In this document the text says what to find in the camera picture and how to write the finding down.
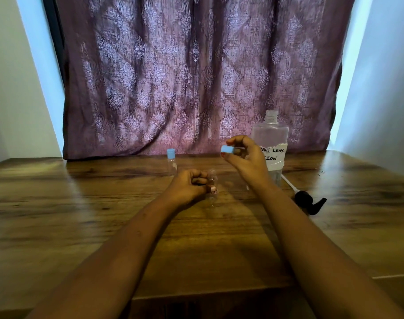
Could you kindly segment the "small clear vial blue cap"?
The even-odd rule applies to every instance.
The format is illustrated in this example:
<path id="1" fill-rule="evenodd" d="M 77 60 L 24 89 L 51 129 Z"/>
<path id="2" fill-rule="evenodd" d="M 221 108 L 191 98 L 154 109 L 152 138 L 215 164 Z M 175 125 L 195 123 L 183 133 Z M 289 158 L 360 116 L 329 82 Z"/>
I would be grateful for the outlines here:
<path id="1" fill-rule="evenodd" d="M 170 176 L 177 174 L 176 152 L 174 148 L 167 149 L 167 169 Z"/>

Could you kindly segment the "purple patterned curtain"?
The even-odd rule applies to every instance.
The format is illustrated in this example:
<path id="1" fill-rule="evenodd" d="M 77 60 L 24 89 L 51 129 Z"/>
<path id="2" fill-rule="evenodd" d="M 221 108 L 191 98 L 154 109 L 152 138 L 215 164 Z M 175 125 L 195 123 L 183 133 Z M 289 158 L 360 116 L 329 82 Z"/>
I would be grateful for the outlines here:
<path id="1" fill-rule="evenodd" d="M 63 158 L 213 154 L 267 110 L 326 150 L 355 0 L 56 0 Z"/>

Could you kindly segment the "large clear labelled bottle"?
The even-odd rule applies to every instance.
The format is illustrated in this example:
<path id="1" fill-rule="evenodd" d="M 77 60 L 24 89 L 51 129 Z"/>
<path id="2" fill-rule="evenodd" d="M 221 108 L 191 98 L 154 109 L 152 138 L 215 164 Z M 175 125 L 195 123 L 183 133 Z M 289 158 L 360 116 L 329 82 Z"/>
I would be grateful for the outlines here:
<path id="1" fill-rule="evenodd" d="M 276 110 L 267 110 L 264 121 L 253 125 L 251 139 L 261 148 L 269 175 L 280 187 L 288 148 L 289 127 L 279 124 L 278 113 Z"/>

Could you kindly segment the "person's left hand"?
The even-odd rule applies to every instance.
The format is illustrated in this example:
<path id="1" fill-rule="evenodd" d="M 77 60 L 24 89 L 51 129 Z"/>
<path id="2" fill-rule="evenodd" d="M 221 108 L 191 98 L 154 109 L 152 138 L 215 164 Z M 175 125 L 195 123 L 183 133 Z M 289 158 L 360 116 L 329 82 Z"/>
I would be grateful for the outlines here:
<path id="1" fill-rule="evenodd" d="M 175 175 L 162 196 L 176 208 L 182 208 L 205 199 L 203 196 L 192 196 L 190 191 L 190 170 L 179 171 Z"/>

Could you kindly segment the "dark window frame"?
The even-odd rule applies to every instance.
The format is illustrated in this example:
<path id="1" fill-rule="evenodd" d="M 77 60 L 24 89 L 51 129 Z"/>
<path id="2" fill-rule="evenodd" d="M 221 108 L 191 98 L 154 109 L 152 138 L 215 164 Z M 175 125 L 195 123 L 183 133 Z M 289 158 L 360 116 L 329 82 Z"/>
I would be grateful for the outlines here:
<path id="1" fill-rule="evenodd" d="M 63 83 L 65 82 L 65 39 L 61 26 L 59 9 L 56 0 L 42 0 L 47 18 L 51 39 L 54 45 L 59 70 Z"/>

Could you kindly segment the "person's right hand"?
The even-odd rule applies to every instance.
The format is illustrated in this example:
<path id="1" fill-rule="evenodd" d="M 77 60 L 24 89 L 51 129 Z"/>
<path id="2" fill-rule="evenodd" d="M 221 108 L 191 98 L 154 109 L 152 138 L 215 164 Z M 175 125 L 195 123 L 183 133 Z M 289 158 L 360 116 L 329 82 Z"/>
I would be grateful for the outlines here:
<path id="1" fill-rule="evenodd" d="M 274 187 L 261 148 L 247 135 L 237 135 L 226 140 L 226 145 L 234 146 L 234 154 L 247 160 L 244 170 L 237 170 L 253 192 L 260 193 Z"/>

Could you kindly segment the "black pump dispenser head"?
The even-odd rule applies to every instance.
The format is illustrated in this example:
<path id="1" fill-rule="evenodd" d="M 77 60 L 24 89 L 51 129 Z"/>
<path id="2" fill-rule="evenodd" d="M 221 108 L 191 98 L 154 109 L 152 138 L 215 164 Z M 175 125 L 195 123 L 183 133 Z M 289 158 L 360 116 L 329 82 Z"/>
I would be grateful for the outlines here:
<path id="1" fill-rule="evenodd" d="M 299 206 L 306 214 L 314 216 L 318 214 L 324 204 L 327 202 L 327 198 L 320 199 L 319 202 L 314 203 L 313 197 L 306 191 L 297 189 L 283 174 L 281 178 L 291 187 L 294 191 L 294 202 Z"/>

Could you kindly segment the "person's left forearm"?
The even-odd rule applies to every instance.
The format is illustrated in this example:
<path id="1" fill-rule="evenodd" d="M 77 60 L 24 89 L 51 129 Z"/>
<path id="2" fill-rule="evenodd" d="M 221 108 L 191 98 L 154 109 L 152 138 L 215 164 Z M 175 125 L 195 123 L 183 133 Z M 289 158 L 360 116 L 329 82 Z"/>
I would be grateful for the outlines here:
<path id="1" fill-rule="evenodd" d="M 132 298 L 165 225 L 187 201 L 164 193 L 87 257 L 26 319 L 116 319 Z"/>

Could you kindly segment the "person's right forearm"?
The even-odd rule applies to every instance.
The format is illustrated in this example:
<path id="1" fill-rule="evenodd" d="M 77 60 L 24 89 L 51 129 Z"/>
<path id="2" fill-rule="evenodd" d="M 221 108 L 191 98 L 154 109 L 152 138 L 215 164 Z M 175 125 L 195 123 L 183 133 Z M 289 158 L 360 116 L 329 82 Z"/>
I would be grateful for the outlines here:
<path id="1" fill-rule="evenodd" d="M 250 182 L 313 311 L 322 319 L 404 319 L 365 271 L 269 179 Z"/>

